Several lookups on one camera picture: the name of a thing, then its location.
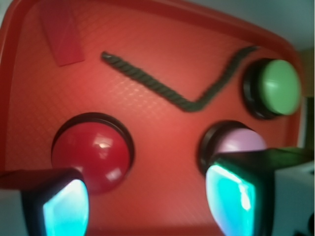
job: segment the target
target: rope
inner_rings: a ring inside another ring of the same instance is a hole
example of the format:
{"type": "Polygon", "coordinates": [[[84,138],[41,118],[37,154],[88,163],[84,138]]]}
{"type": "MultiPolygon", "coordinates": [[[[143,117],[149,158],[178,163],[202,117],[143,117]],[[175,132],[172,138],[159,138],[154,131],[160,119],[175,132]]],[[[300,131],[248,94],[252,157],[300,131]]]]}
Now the rope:
{"type": "Polygon", "coordinates": [[[202,110],[220,91],[228,84],[233,77],[234,73],[240,66],[241,62],[253,51],[258,49],[257,46],[245,47],[239,50],[228,62],[227,67],[223,71],[219,79],[214,82],[197,101],[189,101],[173,89],[162,84],[151,75],[147,74],[140,68],[137,68],[123,59],[109,54],[107,52],[102,53],[102,58],[113,68],[117,69],[121,73],[129,76],[130,78],[138,81],[147,88],[161,95],[174,105],[178,106],[186,112],[197,112],[202,110]]]}

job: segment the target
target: red button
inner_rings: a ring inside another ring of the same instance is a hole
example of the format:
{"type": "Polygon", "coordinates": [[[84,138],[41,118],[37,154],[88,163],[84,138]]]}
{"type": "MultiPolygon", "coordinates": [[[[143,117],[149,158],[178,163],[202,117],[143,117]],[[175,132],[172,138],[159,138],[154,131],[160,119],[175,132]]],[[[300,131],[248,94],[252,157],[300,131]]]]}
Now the red button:
{"type": "Polygon", "coordinates": [[[90,193],[107,192],[119,185],[131,165],[126,140],[116,128],[83,122],[66,129],[52,151],[54,168],[81,171],[90,193]]]}

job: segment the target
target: light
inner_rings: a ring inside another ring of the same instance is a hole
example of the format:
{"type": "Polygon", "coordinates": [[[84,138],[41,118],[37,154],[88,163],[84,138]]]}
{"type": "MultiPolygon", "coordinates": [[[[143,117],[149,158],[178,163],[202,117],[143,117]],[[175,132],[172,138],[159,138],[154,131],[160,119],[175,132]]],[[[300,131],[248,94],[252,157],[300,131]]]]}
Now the light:
{"type": "Polygon", "coordinates": [[[220,165],[206,174],[211,213],[225,235],[253,235],[255,187],[220,165]]]}
{"type": "Polygon", "coordinates": [[[89,197],[85,184],[70,182],[43,206],[47,236],[82,236],[89,220],[89,197]]]}

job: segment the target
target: red plastic tab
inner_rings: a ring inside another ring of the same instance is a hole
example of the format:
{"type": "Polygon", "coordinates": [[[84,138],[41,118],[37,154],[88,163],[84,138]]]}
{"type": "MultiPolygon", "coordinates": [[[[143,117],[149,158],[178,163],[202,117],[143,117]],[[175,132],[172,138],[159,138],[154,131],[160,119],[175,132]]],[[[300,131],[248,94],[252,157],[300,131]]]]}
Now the red plastic tab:
{"type": "Polygon", "coordinates": [[[59,66],[85,59],[79,32],[67,0],[41,1],[40,17],[59,66]]]}

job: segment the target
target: pink button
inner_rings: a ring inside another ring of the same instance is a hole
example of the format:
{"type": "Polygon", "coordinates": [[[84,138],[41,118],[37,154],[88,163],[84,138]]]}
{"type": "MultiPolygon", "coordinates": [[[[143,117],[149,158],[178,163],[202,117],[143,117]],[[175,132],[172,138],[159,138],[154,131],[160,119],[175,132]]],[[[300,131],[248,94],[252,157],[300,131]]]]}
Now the pink button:
{"type": "Polygon", "coordinates": [[[210,127],[201,140],[199,168],[205,174],[218,153],[264,150],[266,148],[264,139],[244,124],[234,120],[221,121],[210,127]]]}
{"type": "Polygon", "coordinates": [[[239,128],[228,131],[220,138],[214,154],[264,149],[266,149],[266,144],[259,134],[247,128],[239,128]]]}
{"type": "Polygon", "coordinates": [[[115,188],[130,164],[125,139],[113,127],[98,122],[71,126],[58,137],[52,151],[53,167],[78,169],[90,193],[115,188]]]}

